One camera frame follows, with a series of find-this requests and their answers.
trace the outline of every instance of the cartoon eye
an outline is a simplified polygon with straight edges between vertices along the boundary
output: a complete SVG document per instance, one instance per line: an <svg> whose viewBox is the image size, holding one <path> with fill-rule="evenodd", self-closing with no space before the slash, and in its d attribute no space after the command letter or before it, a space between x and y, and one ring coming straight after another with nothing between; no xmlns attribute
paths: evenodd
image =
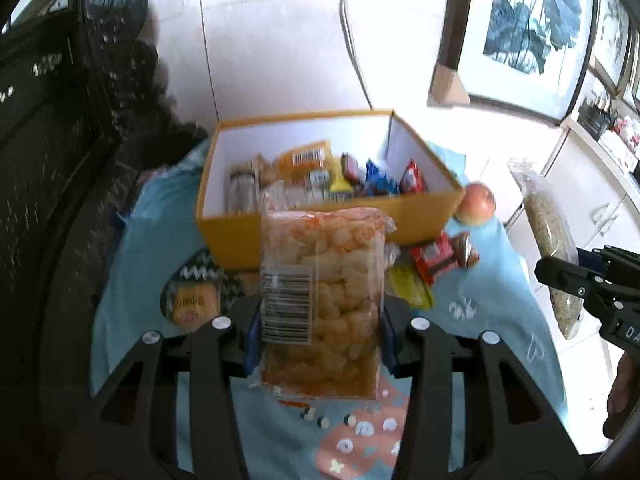
<svg viewBox="0 0 640 480"><path fill-rule="evenodd" d="M398 423L394 418L386 418L382 423L382 429L385 431L395 431L398 427Z"/></svg>
<svg viewBox="0 0 640 480"><path fill-rule="evenodd" d="M335 449L343 452L344 454L349 454L353 451L353 440L350 438L342 438L338 441L338 444L336 444Z"/></svg>
<svg viewBox="0 0 640 480"><path fill-rule="evenodd" d="M371 436L373 435L373 433L373 424L371 424L370 422L363 420L356 424L356 435Z"/></svg>

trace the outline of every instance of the white power cord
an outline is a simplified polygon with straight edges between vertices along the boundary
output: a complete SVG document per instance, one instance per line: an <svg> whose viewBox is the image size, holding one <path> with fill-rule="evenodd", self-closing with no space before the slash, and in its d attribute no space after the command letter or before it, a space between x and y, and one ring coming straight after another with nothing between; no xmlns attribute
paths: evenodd
<svg viewBox="0 0 640 480"><path fill-rule="evenodd" d="M353 65L354 70L356 71L356 75L358 76L358 81L360 82L360 86L362 87L362 92L364 93L364 97L369 104L369 108L373 110L373 104L371 103L371 97L369 97L369 90L367 89L367 84L364 81L364 76L362 75L362 69L360 67L360 63L358 62L358 55L356 54L356 46L353 41L353 33L351 32L351 25L349 24L349 0L340 0L340 26L342 27L342 33L344 35L344 43L347 47L347 53L349 54L349 59L351 59L351 64Z"/></svg>

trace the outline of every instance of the silver screw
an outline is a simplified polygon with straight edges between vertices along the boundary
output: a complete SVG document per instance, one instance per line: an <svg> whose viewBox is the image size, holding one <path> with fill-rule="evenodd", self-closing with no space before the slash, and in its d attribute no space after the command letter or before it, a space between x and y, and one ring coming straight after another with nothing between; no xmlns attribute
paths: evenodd
<svg viewBox="0 0 640 480"><path fill-rule="evenodd" d="M218 330L226 330L231 326L231 319L229 319L227 316L218 316L217 318L214 318L211 324L213 325L213 328L217 328Z"/></svg>
<svg viewBox="0 0 640 480"><path fill-rule="evenodd" d="M145 345L155 345L158 341L160 341L160 334L155 330L150 330L142 335L142 342Z"/></svg>
<svg viewBox="0 0 640 480"><path fill-rule="evenodd" d="M427 330L431 326L431 323L425 317L414 317L411 320L411 326L416 330Z"/></svg>
<svg viewBox="0 0 640 480"><path fill-rule="evenodd" d="M500 336L489 330L482 334L482 340L488 345L497 345L500 342Z"/></svg>

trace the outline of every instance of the plastic bag of rice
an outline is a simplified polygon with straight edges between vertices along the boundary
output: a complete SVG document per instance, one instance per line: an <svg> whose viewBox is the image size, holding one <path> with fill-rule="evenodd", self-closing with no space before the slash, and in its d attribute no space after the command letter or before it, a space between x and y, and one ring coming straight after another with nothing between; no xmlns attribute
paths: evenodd
<svg viewBox="0 0 640 480"><path fill-rule="evenodd" d="M509 170L524 197L524 210L536 239L540 255L553 256L578 265L578 249L571 236L562 208L544 177L529 162L510 160ZM551 305L558 328L565 339L578 332L583 318L582 299L549 287Z"/></svg>

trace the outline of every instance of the yellow box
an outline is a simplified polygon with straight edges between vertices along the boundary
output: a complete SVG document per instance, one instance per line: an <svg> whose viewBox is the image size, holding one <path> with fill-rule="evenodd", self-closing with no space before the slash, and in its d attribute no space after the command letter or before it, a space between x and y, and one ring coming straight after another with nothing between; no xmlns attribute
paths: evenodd
<svg viewBox="0 0 640 480"><path fill-rule="evenodd" d="M401 246L433 240L464 195L458 181L415 131L392 110L289 114L218 124L198 193L196 223L217 263L225 269L260 266L260 214L225 214L228 169L262 153L281 153L328 139L332 152L353 155L361 166L369 158L386 159L388 174L400 180L409 159L424 174L430 192L360 198L348 203L308 206L313 211L368 206L382 209L396 222L388 240Z"/></svg>

